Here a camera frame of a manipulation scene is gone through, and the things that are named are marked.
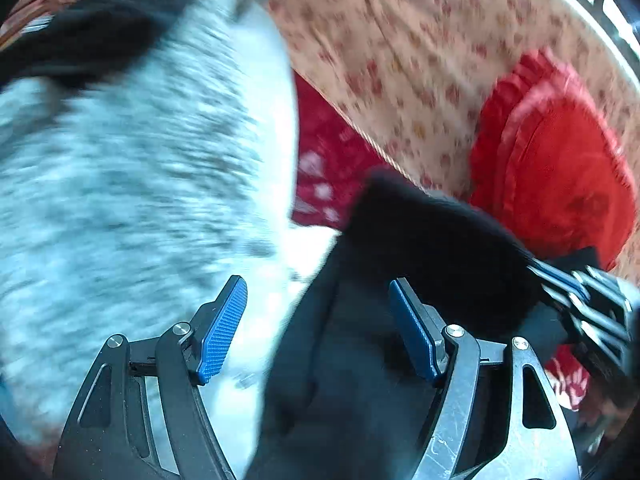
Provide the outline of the black knit pants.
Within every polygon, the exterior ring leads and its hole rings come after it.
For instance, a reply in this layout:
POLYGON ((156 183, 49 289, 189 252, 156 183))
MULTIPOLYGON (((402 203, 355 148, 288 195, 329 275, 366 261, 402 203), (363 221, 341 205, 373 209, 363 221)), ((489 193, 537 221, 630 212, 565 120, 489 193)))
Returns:
POLYGON ((521 336, 541 361, 567 342, 525 249, 495 221, 375 174, 280 339, 248 478, 410 477, 436 391, 390 310, 395 278, 477 338, 521 336))

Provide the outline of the red heart ruffled pillow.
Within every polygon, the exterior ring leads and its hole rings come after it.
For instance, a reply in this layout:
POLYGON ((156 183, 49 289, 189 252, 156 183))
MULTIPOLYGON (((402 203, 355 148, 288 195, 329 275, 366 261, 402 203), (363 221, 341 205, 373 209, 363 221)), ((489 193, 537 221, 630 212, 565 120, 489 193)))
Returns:
POLYGON ((548 49, 497 80, 470 177, 470 203, 541 259, 591 247, 611 270, 634 230, 638 191, 620 141, 576 70, 548 49))

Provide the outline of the grey fleece jacket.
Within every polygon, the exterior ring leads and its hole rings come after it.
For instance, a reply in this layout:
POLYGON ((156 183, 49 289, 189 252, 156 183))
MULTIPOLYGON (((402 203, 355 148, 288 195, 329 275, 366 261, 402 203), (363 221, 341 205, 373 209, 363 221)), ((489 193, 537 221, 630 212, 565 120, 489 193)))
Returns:
POLYGON ((222 371, 252 384, 285 304, 297 117, 268 0, 78 0, 1 55, 1 385, 61 431, 102 341, 250 288, 222 371))

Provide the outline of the red white plush blanket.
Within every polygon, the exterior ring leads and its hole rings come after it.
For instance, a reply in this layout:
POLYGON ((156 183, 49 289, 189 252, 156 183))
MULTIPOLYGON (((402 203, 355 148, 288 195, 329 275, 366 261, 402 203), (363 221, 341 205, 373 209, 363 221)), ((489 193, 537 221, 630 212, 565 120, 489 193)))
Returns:
POLYGON ((345 226, 369 180, 398 171, 302 76, 295 77, 299 135, 288 265, 308 282, 345 226))

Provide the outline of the floral beige quilt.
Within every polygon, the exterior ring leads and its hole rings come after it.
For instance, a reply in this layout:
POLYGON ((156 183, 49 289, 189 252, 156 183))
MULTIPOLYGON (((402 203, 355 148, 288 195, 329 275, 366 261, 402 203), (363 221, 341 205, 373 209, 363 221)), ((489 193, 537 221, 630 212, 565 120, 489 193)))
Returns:
POLYGON ((525 53, 550 50, 578 73, 636 182, 634 230, 611 270, 638 280, 638 81, 566 0, 270 0, 268 11, 296 76, 413 183, 469 204, 485 101, 525 53))

